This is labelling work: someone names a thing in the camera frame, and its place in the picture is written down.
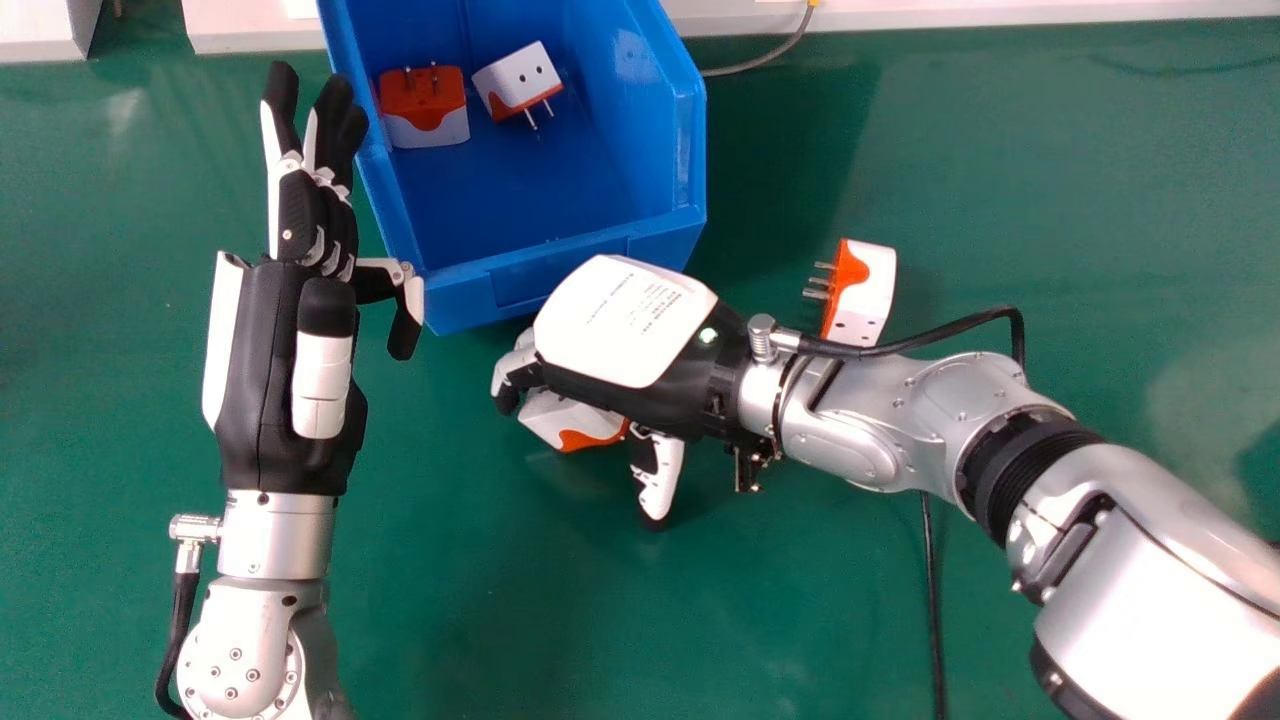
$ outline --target gray cable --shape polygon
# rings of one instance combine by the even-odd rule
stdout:
[[[777,47],[769,50],[768,53],[760,55],[759,58],[746,60],[745,63],[737,63],[736,65],[724,65],[723,68],[712,68],[709,70],[703,70],[703,77],[705,78],[705,77],[732,76],[745,70],[750,70],[753,68],[759,68],[765,63],[771,63],[781,58],[787,50],[795,47],[796,42],[800,42],[800,38],[804,37],[804,32],[809,29],[809,20],[813,19],[814,8],[817,8],[817,5],[809,5],[805,8],[804,19],[800,20],[800,27],[797,27],[796,31],[791,33],[791,37],[788,37],[786,42],[783,42],[782,45],[778,45]]]

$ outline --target blue bin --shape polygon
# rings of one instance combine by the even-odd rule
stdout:
[[[357,164],[387,250],[426,277],[436,334],[535,313],[598,252],[682,269],[707,223],[707,91],[658,0],[320,0],[337,72],[369,111]],[[540,40],[564,92],[538,132],[495,124],[471,73]],[[467,78],[471,140],[397,150],[384,70]]]

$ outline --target green table surface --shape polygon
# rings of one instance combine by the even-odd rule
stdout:
[[[175,5],[105,18],[88,63],[0,68],[0,717],[157,716],[165,527],[221,510],[209,291],[215,250],[262,245],[269,59],[195,58]],[[808,38],[709,83],[689,270],[812,327],[813,260],[841,236],[893,246],[886,337],[1019,304],[1039,389],[1280,534],[1277,28]],[[314,95],[325,58],[289,59]],[[929,715],[915,497],[796,464],[735,497],[704,443],[650,534],[621,448],[561,457],[493,411],[520,328],[425,337],[408,364],[365,333],[369,439],[330,577],[364,717]],[[1056,716],[1028,670],[1034,609],[973,524],[938,515],[954,716]]]

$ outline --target robotic arm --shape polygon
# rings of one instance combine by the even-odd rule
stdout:
[[[348,196],[369,120],[349,83],[329,79],[301,140],[297,91],[293,69],[274,63],[260,106],[268,254],[257,265],[216,259],[202,409],[227,506],[221,518],[177,515],[169,525],[178,562],[156,701],[179,719],[355,717],[324,578],[369,407],[351,377],[357,305],[397,300],[388,350],[407,360],[425,290],[407,263],[358,258]],[[207,543],[219,546],[220,577],[188,633]]]
[[[1002,314],[1020,324],[1007,310],[979,320]],[[1280,556],[1033,391],[1020,361],[899,354],[922,337],[859,348],[768,315],[742,322],[691,278],[596,256],[556,290],[492,389],[506,413],[529,391],[616,413],[655,446],[722,439],[740,489],[786,456],[955,505],[1042,607],[1032,669],[1070,717],[1280,716]],[[653,457],[669,489],[645,491],[663,488],[664,511],[678,454]]]

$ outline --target white label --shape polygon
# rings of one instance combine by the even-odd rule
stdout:
[[[602,380],[648,387],[717,302],[703,283],[630,258],[596,255],[534,320],[543,360]]]

